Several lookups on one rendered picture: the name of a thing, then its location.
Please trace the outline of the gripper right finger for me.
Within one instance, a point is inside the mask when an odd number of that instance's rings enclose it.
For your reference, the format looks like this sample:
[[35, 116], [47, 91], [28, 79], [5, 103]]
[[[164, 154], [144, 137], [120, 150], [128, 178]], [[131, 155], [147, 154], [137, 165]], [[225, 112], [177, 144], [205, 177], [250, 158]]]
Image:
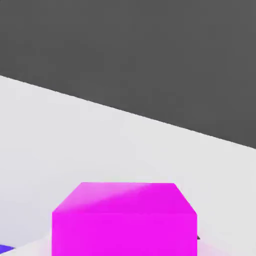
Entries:
[[237, 256], [228, 244], [219, 239], [210, 240], [202, 235], [197, 236], [197, 256]]

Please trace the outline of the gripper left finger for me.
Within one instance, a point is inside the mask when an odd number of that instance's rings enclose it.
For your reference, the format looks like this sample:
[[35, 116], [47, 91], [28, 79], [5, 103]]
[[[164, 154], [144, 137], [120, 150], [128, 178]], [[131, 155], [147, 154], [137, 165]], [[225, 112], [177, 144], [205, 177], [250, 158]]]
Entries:
[[4, 256], [52, 256], [52, 234], [7, 251]]

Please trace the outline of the small blue cube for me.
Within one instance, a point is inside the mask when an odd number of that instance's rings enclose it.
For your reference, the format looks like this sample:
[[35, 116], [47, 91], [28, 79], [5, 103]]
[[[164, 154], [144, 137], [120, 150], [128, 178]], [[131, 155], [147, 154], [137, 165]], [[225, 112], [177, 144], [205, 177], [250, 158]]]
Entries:
[[12, 247], [12, 246], [0, 244], [0, 254], [3, 254], [3, 253], [8, 252], [8, 251], [11, 251], [13, 249], [15, 249], [15, 248]]

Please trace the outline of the small magenta cube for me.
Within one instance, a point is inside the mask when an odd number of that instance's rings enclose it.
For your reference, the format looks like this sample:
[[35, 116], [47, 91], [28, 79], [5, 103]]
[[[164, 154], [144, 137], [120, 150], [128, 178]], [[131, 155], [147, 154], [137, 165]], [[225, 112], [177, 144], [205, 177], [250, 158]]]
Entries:
[[173, 183], [83, 182], [52, 212], [51, 256], [197, 256], [197, 219]]

